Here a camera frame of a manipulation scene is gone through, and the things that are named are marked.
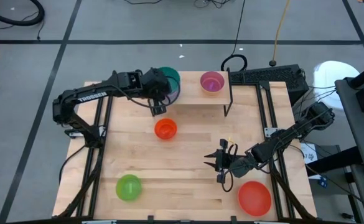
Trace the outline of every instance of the purple bowl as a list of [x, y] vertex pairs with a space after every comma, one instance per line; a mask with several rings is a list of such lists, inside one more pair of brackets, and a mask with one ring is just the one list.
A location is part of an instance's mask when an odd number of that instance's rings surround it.
[[216, 93], [225, 85], [225, 79], [218, 72], [205, 72], [200, 79], [201, 87], [209, 92]]

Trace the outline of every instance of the orange bowl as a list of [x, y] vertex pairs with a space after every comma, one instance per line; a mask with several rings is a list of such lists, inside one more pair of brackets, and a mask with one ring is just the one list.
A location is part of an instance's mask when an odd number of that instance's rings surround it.
[[154, 128], [154, 132], [156, 135], [163, 139], [167, 140], [175, 136], [177, 131], [177, 126], [175, 121], [164, 118], [157, 122], [156, 127]]
[[262, 183], [248, 181], [238, 190], [238, 204], [248, 215], [261, 217], [270, 210], [270, 192]]

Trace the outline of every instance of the wooden table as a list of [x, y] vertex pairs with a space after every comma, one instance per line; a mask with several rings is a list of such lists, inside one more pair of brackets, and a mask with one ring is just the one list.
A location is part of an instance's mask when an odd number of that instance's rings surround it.
[[[294, 124], [294, 118], [286, 84], [270, 84], [278, 125], [288, 128]], [[221, 138], [238, 143], [239, 154], [264, 141], [255, 87], [233, 86], [232, 90], [234, 103], [227, 117], [218, 103], [185, 103], [171, 105], [166, 114], [153, 118], [149, 109], [125, 98], [114, 98], [94, 219], [147, 220], [148, 215], [154, 215], [155, 220], [230, 220], [235, 215], [238, 220], [277, 220], [274, 201], [270, 211], [259, 218], [245, 214], [237, 201], [239, 187], [249, 180], [262, 182], [273, 197], [269, 175], [252, 170], [240, 179], [235, 178], [233, 190], [226, 193], [216, 183], [217, 173], [203, 163], [215, 161], [204, 155], [215, 152]], [[264, 91], [262, 96], [270, 124]], [[91, 101], [79, 106], [78, 114], [88, 123], [93, 123], [96, 104], [97, 101]], [[161, 118], [172, 118], [177, 123], [174, 139], [161, 141], [154, 134], [154, 125]], [[83, 138], [72, 139], [68, 156], [83, 144]], [[297, 141], [292, 144], [300, 148]], [[65, 166], [54, 215], [62, 212], [80, 189], [87, 152], [82, 151]], [[284, 159], [291, 190], [316, 216], [301, 153], [290, 147], [285, 150]], [[115, 192], [117, 181], [126, 174], [134, 174], [142, 182], [142, 194], [135, 202], [124, 202]], [[279, 189], [283, 213], [288, 217], [285, 196]], [[87, 214], [89, 199], [90, 193], [87, 193], [84, 214]]]

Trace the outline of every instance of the white paper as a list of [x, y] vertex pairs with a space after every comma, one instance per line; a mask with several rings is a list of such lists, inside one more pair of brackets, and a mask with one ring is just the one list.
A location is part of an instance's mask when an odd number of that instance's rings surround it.
[[[305, 164], [314, 162], [317, 160], [317, 153], [316, 153], [316, 148], [313, 144], [305, 144], [305, 143], [301, 143], [301, 149], [302, 152], [305, 155]], [[317, 179], [320, 180], [320, 175], [313, 175], [311, 177], [309, 177], [309, 179]]]

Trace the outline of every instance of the gray floor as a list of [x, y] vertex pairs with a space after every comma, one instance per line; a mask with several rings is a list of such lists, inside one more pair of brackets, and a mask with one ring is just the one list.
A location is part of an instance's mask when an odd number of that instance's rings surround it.
[[[62, 91], [85, 81], [103, 80], [112, 70], [147, 70], [170, 66], [178, 70], [219, 70], [232, 44], [76, 44], [62, 42], [75, 4], [81, 0], [43, 1], [46, 9], [42, 40], [14, 44], [12, 40], [35, 40], [40, 25], [0, 30], [0, 212], [19, 164], [47, 81], [54, 77], [49, 100], [22, 175], [8, 222], [49, 218], [57, 194], [58, 170], [65, 159], [69, 139], [51, 118], [52, 100]], [[241, 40], [272, 40], [286, 0], [247, 0], [241, 24]], [[364, 4], [348, 0], [364, 33]], [[155, 5], [132, 6], [122, 0], [82, 0], [70, 40], [233, 40], [238, 28], [242, 1], [235, 0], [216, 9], [193, 7], [193, 0], [163, 0]], [[0, 14], [21, 19], [35, 12], [26, 0], [0, 1]], [[300, 45], [278, 46], [278, 65], [297, 63], [306, 70], [312, 84], [313, 68], [327, 60], [349, 63], [364, 70], [364, 47], [342, 0], [291, 0], [280, 40], [307, 40]], [[354, 43], [328, 42], [354, 40]], [[273, 46], [238, 45], [237, 52], [248, 58], [248, 68], [267, 67]], [[65, 51], [58, 53], [63, 44]], [[53, 69], [55, 59], [61, 64]], [[239, 61], [228, 64], [231, 70]], [[323, 132], [312, 133], [318, 144], [354, 145], [344, 116]], [[339, 213], [351, 212], [347, 198], [315, 195], [319, 217], [339, 220]]]

